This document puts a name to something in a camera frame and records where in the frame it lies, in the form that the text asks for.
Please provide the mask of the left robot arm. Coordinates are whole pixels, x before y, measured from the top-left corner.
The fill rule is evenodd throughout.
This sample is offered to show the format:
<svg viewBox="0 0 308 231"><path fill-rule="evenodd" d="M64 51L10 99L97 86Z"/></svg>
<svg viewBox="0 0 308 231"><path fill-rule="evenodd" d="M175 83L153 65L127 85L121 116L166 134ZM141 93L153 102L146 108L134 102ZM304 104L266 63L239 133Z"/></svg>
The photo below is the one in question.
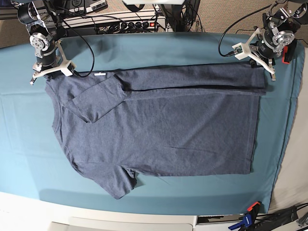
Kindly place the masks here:
<svg viewBox="0 0 308 231"><path fill-rule="evenodd" d="M284 64L293 59L297 46L296 32L308 24L308 2L306 0L277 0L263 14L263 29L257 28L247 43L256 65L267 70L273 81L275 59L282 58Z"/></svg>

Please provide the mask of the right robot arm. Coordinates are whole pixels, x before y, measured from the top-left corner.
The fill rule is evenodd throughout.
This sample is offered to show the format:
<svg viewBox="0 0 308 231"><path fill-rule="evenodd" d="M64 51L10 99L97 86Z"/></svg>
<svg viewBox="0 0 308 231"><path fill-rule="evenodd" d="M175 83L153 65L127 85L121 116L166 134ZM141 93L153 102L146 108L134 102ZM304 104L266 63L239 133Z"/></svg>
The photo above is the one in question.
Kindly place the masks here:
<svg viewBox="0 0 308 231"><path fill-rule="evenodd" d="M26 26L30 35L29 43L37 59L33 65L31 85L37 78L58 71L67 77L71 76L76 67L66 58L61 46L60 38L64 36L65 29L53 3L52 0L36 0L18 6L17 18Z"/></svg>

